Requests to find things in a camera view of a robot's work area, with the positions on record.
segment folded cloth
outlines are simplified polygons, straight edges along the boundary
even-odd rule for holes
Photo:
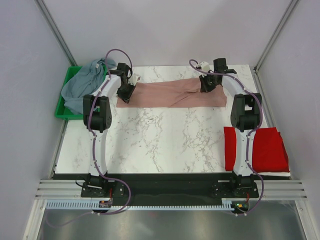
[[[233,127],[224,127],[225,170],[236,162],[237,137]],[[289,173],[289,159],[283,139],[275,127],[259,128],[254,136],[252,167],[258,173]]]
[[[104,81],[105,59],[97,59],[84,65],[73,78],[62,88],[61,96],[64,99],[64,106],[77,115],[83,114],[83,99],[87,94],[96,91]],[[107,59],[107,67],[113,68],[116,63]]]
[[[176,81],[140,83],[131,95],[130,102],[118,98],[118,108],[194,108],[225,107],[227,97],[218,85],[211,92],[200,92],[199,78]]]

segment blue-gray towel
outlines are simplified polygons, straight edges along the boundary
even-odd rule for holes
[[[83,99],[87,94],[92,94],[104,82],[105,59],[97,59],[84,65],[62,88],[61,96],[64,106],[75,114],[83,114]],[[107,59],[108,68],[113,68],[116,63]]]

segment table surface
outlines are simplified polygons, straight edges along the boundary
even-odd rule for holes
[[[230,65],[252,92],[256,86],[248,65]],[[198,77],[190,66],[142,66],[133,72],[142,83]],[[109,173],[225,172],[224,126],[231,126],[233,98],[224,88],[226,107],[116,108],[110,100],[112,124],[106,137]],[[266,128],[263,117],[262,127]],[[67,123],[56,174],[88,173],[90,133],[83,120]]]

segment wrinkled fabric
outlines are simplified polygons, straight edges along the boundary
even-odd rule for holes
[[[136,84],[129,104],[120,98],[117,108],[194,108],[225,107],[227,97],[218,85],[211,92],[200,92],[199,78]]]
[[[105,59],[97,59],[84,65],[73,78],[62,88],[61,96],[64,99],[64,106],[75,114],[83,114],[83,100],[87,94],[96,91],[104,81]],[[116,63],[108,59],[108,68],[113,68]]]

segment green plastic bin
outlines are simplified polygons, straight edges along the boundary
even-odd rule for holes
[[[74,75],[79,72],[79,70],[82,68],[82,66],[70,66],[68,68],[68,71],[66,72],[65,79],[63,82],[63,86],[66,85],[66,83],[74,77]],[[68,108],[65,107],[65,100],[61,96],[59,97],[58,104],[56,105],[55,113],[56,118],[59,119],[65,119],[65,120],[79,120],[84,119],[84,116],[82,114],[74,115]]]

